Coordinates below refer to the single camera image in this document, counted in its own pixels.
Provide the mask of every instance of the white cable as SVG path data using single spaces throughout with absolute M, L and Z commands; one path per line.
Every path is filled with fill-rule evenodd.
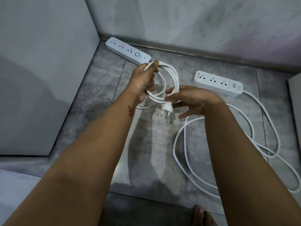
M 161 62 L 159 61 L 159 65 L 158 67 L 161 67 L 163 69 L 165 69 L 171 76 L 171 78 L 173 79 L 173 82 L 174 82 L 174 85 L 175 85 L 175 88 L 174 88 L 174 91 L 172 93 L 176 93 L 176 92 L 179 92 L 179 76 L 178 76 L 178 73 L 177 71 L 175 70 L 175 68 L 173 68 L 171 65 L 169 64 L 166 64 L 164 62 Z M 157 103 L 160 103 L 160 104 L 165 104 L 165 100 L 164 98 L 160 98 L 160 97 L 157 97 L 158 95 L 162 94 L 165 90 L 166 90 L 166 82 L 165 82 L 165 79 L 163 78 L 163 76 L 158 73 L 159 76 L 161 77 L 161 79 L 163 80 L 164 82 L 164 89 L 163 91 L 161 91 L 160 93 L 158 94 L 155 94 L 153 95 L 151 92 L 147 91 L 147 94 L 148 94 L 148 97 L 154 101 L 154 102 L 157 102 Z M 276 148 L 276 151 L 272 151 L 271 149 L 257 143 L 254 138 L 255 138 L 255 131 L 254 131 L 254 126 L 252 124 L 252 122 L 250 121 L 250 119 L 247 117 L 246 114 L 244 114 L 240 109 L 238 109 L 237 107 L 233 106 L 233 105 L 230 105 L 230 104 L 227 104 L 229 107 L 232 107 L 234 108 L 235 110 L 237 110 L 246 120 L 247 122 L 249 123 L 250 127 L 251 127 L 251 136 L 248 136 L 246 133 L 246 136 L 249 138 L 249 140 L 251 141 L 251 143 L 255 146 L 255 148 L 263 155 L 263 157 L 265 158 L 265 160 L 267 160 L 267 158 L 278 158 L 280 159 L 281 161 L 283 161 L 289 168 L 290 170 L 295 174 L 297 180 L 298 180 L 298 187 L 295 189 L 295 190 L 290 190 L 288 189 L 291 193 L 297 193 L 299 191 L 301 191 L 301 178 L 299 176 L 299 174 L 297 173 L 297 171 L 288 163 L 286 162 L 282 157 L 279 156 L 279 152 L 280 152 L 280 138 L 279 138 L 279 135 L 278 135 L 278 132 L 269 116 L 269 113 L 267 112 L 267 110 L 265 109 L 265 107 L 263 106 L 263 104 L 254 96 L 252 95 L 251 93 L 247 92 L 247 91 L 243 91 L 244 94 L 248 95 L 249 97 L 251 97 L 252 99 L 254 99 L 259 105 L 260 107 L 262 108 L 262 110 L 264 111 L 266 117 L 268 118 L 268 121 L 269 123 L 271 124 L 271 127 L 275 133 L 275 136 L 276 136 L 276 140 L 277 140 L 277 148 Z M 149 108 L 150 105 L 146 106 L 146 107 L 137 107 L 138 109 L 147 109 Z M 176 162 L 178 163 L 179 167 L 181 168 L 181 170 L 183 171 L 183 173 L 186 175 L 186 177 L 197 187 L 199 188 L 200 190 L 202 190 L 203 192 L 205 192 L 206 194 L 212 196 L 212 197 L 216 197 L 216 198 L 220 198 L 219 195 L 216 195 L 216 194 L 213 194 L 207 190 L 205 190 L 204 188 L 202 188 L 201 186 L 199 186 L 189 175 L 188 173 L 185 171 L 185 169 L 182 167 L 181 163 L 179 162 L 176 154 L 175 154 L 175 146 L 176 146 L 176 143 L 177 143 L 177 140 L 179 138 L 179 135 L 181 133 L 181 131 L 184 129 L 184 153 L 185 153 L 185 159 L 186 159 L 186 163 L 187 163 L 187 166 L 190 170 L 190 172 L 194 175 L 194 177 L 196 179 L 198 179 L 199 181 L 203 182 L 205 185 L 207 186 L 210 186 L 212 188 L 215 188 L 217 189 L 217 186 L 213 185 L 213 184 L 210 184 L 209 182 L 206 182 L 205 180 L 201 179 L 200 177 L 198 177 L 198 175 L 196 175 L 194 173 L 194 171 L 192 170 L 191 166 L 190 166 L 190 163 L 188 161 L 188 156 L 187 156 L 187 148 L 186 148 L 186 126 L 189 125 L 190 123 L 194 122 L 194 121 L 197 121 L 197 120 L 201 120 L 201 119 L 204 119 L 205 117 L 199 117 L 199 118 L 195 118 L 193 120 L 190 120 L 188 121 L 188 118 L 189 117 L 186 117 L 185 119 L 185 122 L 184 122 L 184 125 L 180 128 L 179 132 L 177 133 L 176 137 L 175 137 L 175 141 L 174 141 L 174 144 L 173 144 L 173 155 L 175 157 L 175 160 Z M 262 151 L 262 149 L 265 149 L 267 150 L 268 152 L 272 153 L 272 155 L 268 155 L 266 154 L 265 152 Z

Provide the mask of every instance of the person's right arm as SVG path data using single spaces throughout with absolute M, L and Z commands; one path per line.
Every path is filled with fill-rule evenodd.
M 174 108 L 188 106 L 179 118 L 205 116 L 213 172 L 229 226 L 301 225 L 300 206 L 217 94 L 180 86 L 179 93 L 165 100 L 181 100 Z

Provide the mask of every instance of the extension cord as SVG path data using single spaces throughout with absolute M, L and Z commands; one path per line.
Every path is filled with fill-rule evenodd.
M 151 57 L 149 55 L 147 55 L 146 53 L 114 38 L 111 37 L 107 42 L 106 42 L 106 46 L 109 50 L 111 50 L 112 52 L 115 52 L 117 54 L 119 54 L 120 56 L 124 57 L 125 59 L 128 59 L 129 61 L 137 64 L 137 65 L 141 65 L 145 62 L 147 62 L 146 60 L 148 60 L 148 62 L 151 62 Z M 172 93 L 178 92 L 179 91 L 179 77 L 178 77 L 178 73 L 177 71 L 168 64 L 165 64 L 163 62 L 159 62 L 159 67 L 165 69 L 170 76 L 172 77 L 174 84 L 175 84 L 175 89 L 173 90 Z M 158 97 L 158 95 L 161 95 L 165 92 L 166 90 L 166 81 L 164 79 L 164 77 L 162 76 L 162 74 L 159 72 L 158 73 L 160 78 L 162 79 L 163 83 L 164 83 L 164 88 L 163 90 L 158 93 L 153 95 L 151 92 L 147 91 L 147 97 L 150 98 L 152 101 L 155 101 L 157 103 L 163 104 L 162 106 L 162 114 L 163 115 L 164 112 L 166 112 L 166 117 L 169 116 L 169 114 L 171 112 L 173 112 L 173 108 L 172 108 L 172 103 L 171 102 L 165 102 L 164 98 L 160 98 Z M 299 174 L 297 173 L 297 171 L 288 163 L 286 162 L 282 157 L 279 156 L 279 152 L 280 152 L 280 139 L 279 139 L 279 135 L 277 133 L 277 130 L 267 112 L 267 110 L 265 109 L 265 107 L 263 106 L 263 104 L 251 93 L 244 91 L 243 90 L 243 84 L 231 79 L 227 79 L 227 78 L 223 78 L 214 74 L 210 74 L 210 73 L 206 73 L 203 71 L 197 71 L 196 75 L 193 79 L 193 84 L 201 87 L 201 88 L 205 88 L 211 91 L 216 91 L 225 95 L 229 95 L 232 97 L 237 97 L 238 95 L 241 95 L 242 93 L 248 95 L 249 97 L 251 97 L 252 99 L 254 99 L 262 108 L 262 110 L 264 111 L 264 113 L 266 114 L 266 117 L 268 118 L 269 123 L 272 126 L 272 129 L 275 133 L 276 136 L 276 140 L 277 140 L 277 149 L 275 152 L 273 152 L 271 149 L 257 143 L 254 138 L 255 138 L 255 131 L 254 131 L 254 127 L 252 122 L 250 121 L 250 119 L 247 117 L 246 114 L 244 114 L 241 110 L 239 110 L 238 108 L 236 108 L 233 105 L 227 104 L 229 107 L 234 108 L 235 110 L 237 110 L 240 114 L 243 115 L 243 117 L 247 120 L 247 122 L 249 123 L 250 127 L 251 127 L 251 136 L 248 136 L 246 133 L 246 136 L 250 139 L 251 143 L 255 146 L 255 148 L 265 157 L 267 158 L 279 158 L 281 161 L 283 161 L 290 169 L 291 171 L 295 174 L 297 180 L 298 180 L 298 187 L 295 190 L 290 190 L 288 189 L 291 193 L 297 193 L 301 190 L 301 178 L 299 176 Z M 138 109 L 141 110 L 145 110 L 148 109 L 150 107 L 150 104 L 148 106 L 137 106 Z M 189 161 L 188 161 L 188 156 L 187 156 L 187 148 L 186 148 L 186 126 L 189 125 L 192 122 L 195 122 L 197 120 L 201 120 L 204 119 L 205 117 L 199 117 L 199 118 L 195 118 L 192 119 L 190 121 L 188 121 L 189 117 L 186 117 L 184 125 L 180 128 L 179 132 L 176 135 L 174 144 L 173 144 L 173 155 L 175 157 L 176 162 L 178 163 L 179 167 L 181 168 L 181 170 L 183 171 L 183 173 L 186 175 L 186 177 L 200 190 L 202 190 L 203 192 L 205 192 L 206 194 L 212 196 L 212 197 L 216 197 L 216 198 L 220 198 L 219 195 L 213 194 L 207 190 L 205 190 L 204 188 L 202 188 L 201 186 L 199 186 L 189 175 L 188 173 L 185 171 L 185 169 L 182 167 L 181 163 L 179 162 L 178 158 L 175 155 L 175 146 L 177 143 L 177 140 L 179 138 L 179 135 L 181 133 L 182 130 L 184 130 L 184 153 L 185 153 L 185 159 L 186 159 L 186 163 L 187 166 L 190 170 L 190 172 L 194 175 L 194 177 L 196 179 L 198 179 L 199 181 L 201 181 L 202 183 L 204 183 L 207 186 L 210 186 L 212 188 L 217 189 L 217 186 L 210 184 L 209 182 L 206 182 L 205 180 L 201 179 L 200 177 L 198 177 L 194 171 L 192 170 Z M 268 152 L 272 153 L 272 155 L 268 155 L 266 153 L 264 153 L 261 148 L 267 150 Z

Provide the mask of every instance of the red tattoo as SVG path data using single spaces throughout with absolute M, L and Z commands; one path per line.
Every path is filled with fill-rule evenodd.
M 133 110 L 134 106 L 132 107 L 128 106 L 128 108 L 129 108 L 129 116 L 134 117 L 134 110 Z

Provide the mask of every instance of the power socket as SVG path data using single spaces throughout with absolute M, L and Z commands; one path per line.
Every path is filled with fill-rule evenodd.
M 133 62 L 134 64 L 141 65 L 151 62 L 151 56 L 144 53 L 137 48 L 122 42 L 115 37 L 111 37 L 106 42 L 107 49 L 122 56 L 123 58 Z
M 237 97 L 243 92 L 243 84 L 241 82 L 217 76 L 215 74 L 209 74 L 200 70 L 195 73 L 192 83 L 197 87 L 232 97 Z

